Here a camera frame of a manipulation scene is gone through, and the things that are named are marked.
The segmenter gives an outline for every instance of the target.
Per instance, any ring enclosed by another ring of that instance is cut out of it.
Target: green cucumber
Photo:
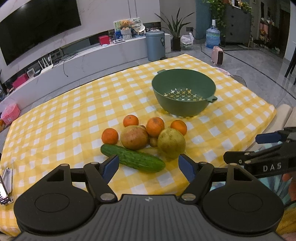
[[[121,164],[141,171],[159,172],[165,168],[165,163],[161,159],[121,146],[103,144],[101,146],[101,152],[108,157],[117,154]]]

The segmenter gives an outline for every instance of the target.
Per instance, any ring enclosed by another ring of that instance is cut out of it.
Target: white plastic bag
[[[194,37],[193,37],[192,33],[189,33],[189,35],[182,35],[181,48],[182,49],[192,49],[193,48],[193,40],[194,40]]]

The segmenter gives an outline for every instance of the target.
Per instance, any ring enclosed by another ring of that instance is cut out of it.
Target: black tv screen
[[[39,43],[80,26],[76,0],[31,0],[0,22],[6,64]]]

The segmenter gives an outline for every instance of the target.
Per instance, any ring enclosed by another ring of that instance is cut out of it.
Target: trash can
[[[147,56],[149,61],[165,58],[165,32],[152,30],[146,33]]]

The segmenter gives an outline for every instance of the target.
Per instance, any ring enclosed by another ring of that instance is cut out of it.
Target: yellow checkered tablecloth
[[[275,108],[249,89],[210,65],[187,54],[144,64],[95,80],[60,95],[24,114],[10,127],[4,145],[1,169],[13,169],[12,196],[16,199],[44,175],[62,163],[71,168],[103,162],[101,134],[112,127],[119,133],[127,114],[140,124],[154,116],[168,127],[175,116],[158,104],[151,81],[161,69],[200,71],[216,84],[218,100],[198,116],[182,119],[188,132],[186,154],[196,162],[224,164],[227,150],[246,149],[275,116]],[[144,152],[156,154],[155,148]],[[84,184],[74,185],[85,188]],[[177,160],[155,174],[141,173],[120,165],[109,183],[114,192],[133,194],[180,194],[188,185]],[[0,230],[17,235],[13,204],[0,207]]]

